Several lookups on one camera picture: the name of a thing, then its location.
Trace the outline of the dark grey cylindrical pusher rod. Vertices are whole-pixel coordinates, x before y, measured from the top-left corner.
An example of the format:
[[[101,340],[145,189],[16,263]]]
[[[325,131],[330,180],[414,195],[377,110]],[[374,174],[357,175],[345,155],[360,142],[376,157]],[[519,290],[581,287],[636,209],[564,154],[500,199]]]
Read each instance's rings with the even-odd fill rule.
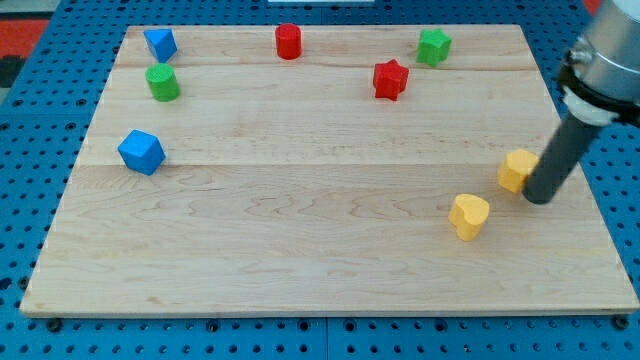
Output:
[[[523,196],[534,204],[549,203],[601,130],[567,113],[529,175]]]

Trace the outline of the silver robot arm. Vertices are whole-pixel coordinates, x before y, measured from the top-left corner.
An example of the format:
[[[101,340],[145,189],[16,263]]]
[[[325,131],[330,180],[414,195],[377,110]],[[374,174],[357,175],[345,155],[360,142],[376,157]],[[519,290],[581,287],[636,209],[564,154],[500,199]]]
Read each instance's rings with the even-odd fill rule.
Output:
[[[562,59],[557,83],[567,114],[522,194],[550,202],[602,129],[639,125],[639,2],[603,1]]]

